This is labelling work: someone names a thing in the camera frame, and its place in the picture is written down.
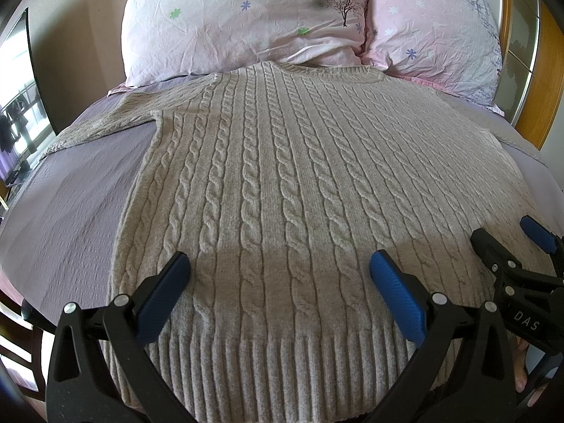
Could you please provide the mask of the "person's right hand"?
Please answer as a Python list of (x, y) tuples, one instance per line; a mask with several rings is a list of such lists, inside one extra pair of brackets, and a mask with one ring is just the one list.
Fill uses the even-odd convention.
[[(514, 336), (511, 340), (511, 346), (513, 347), (511, 356), (513, 356), (515, 389), (516, 392), (521, 393), (525, 389), (528, 381), (528, 376), (525, 371), (525, 362), (529, 343), (520, 337)], [(547, 385), (548, 384), (543, 384), (534, 391), (527, 402), (529, 408), (535, 405), (541, 394), (546, 390)]]

